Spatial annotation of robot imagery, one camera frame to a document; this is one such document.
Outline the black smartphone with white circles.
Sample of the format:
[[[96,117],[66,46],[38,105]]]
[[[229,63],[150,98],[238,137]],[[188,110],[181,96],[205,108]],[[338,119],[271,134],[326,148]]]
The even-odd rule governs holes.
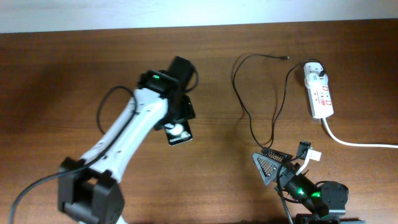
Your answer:
[[[193,139],[188,121],[175,124],[173,127],[166,127],[165,133],[170,146],[176,146]]]

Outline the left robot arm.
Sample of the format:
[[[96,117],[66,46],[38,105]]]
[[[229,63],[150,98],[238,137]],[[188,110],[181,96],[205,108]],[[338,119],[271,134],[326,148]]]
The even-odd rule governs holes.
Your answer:
[[[167,70],[140,76],[119,118],[78,160],[66,158],[58,180],[58,210],[78,223],[125,223],[120,188],[133,155],[151,130],[165,131],[169,145],[191,141],[188,120],[195,118],[188,87],[194,65],[175,57]]]

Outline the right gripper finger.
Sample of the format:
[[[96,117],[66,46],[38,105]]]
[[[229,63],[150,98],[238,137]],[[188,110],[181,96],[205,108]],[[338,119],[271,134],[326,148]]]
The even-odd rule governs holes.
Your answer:
[[[277,162],[271,158],[255,152],[252,155],[255,163],[265,185],[269,185],[277,176]]]
[[[276,151],[266,147],[262,149],[261,153],[262,155],[276,162],[286,162],[293,158],[293,156],[290,154],[286,154],[284,152]]]

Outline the white power strip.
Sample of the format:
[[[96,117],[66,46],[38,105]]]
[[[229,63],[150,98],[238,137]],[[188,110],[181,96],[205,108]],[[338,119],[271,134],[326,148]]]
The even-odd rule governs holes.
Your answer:
[[[333,105],[328,84],[315,88],[307,88],[312,116],[323,119],[333,115]]]

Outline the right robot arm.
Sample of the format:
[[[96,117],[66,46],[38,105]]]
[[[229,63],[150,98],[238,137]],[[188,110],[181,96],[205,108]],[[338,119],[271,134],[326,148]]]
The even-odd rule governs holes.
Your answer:
[[[289,223],[365,223],[358,218],[343,218],[349,190],[339,182],[312,182],[302,172],[308,163],[319,161],[321,153],[309,142],[299,144],[295,156],[273,149],[252,155],[263,183],[276,183]]]

